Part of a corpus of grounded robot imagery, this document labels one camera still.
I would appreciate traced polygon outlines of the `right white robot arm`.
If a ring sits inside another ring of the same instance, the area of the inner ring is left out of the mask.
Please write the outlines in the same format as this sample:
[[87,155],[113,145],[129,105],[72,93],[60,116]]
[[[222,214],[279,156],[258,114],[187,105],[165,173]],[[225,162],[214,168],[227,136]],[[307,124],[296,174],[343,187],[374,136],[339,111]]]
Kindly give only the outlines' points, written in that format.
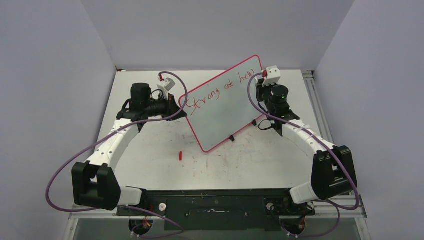
[[351,150],[343,145],[323,139],[304,124],[290,108],[289,90],[280,84],[264,85],[264,79],[256,82],[256,100],[264,103],[271,127],[290,140],[312,161],[310,180],[290,189],[290,196],[283,199],[283,209],[296,214],[303,203],[327,200],[347,194],[357,187],[357,178]]

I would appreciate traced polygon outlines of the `pink framed whiteboard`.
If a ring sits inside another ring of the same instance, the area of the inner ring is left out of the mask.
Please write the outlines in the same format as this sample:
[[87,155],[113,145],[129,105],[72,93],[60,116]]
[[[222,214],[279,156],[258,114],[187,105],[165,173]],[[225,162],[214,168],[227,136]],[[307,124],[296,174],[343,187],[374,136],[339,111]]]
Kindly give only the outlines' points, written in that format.
[[186,104],[186,120],[204,153],[261,116],[249,101],[248,91],[254,93],[255,84],[248,81],[262,71],[260,57],[253,55],[179,98],[179,105]]

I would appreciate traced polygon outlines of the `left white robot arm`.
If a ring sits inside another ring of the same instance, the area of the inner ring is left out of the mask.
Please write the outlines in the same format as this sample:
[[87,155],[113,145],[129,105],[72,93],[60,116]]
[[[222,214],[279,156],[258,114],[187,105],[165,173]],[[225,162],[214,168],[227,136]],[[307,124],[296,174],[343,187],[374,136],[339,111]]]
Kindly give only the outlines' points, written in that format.
[[134,83],[127,99],[110,131],[110,138],[103,141],[85,161],[76,162],[71,169],[73,197],[76,205],[103,210],[114,210],[129,205],[136,215],[149,210],[149,201],[143,198],[141,188],[120,185],[115,169],[130,142],[141,132],[145,121],[162,117],[175,121],[186,117],[177,105],[170,90],[175,82],[167,78],[157,85],[157,98],[147,83]]

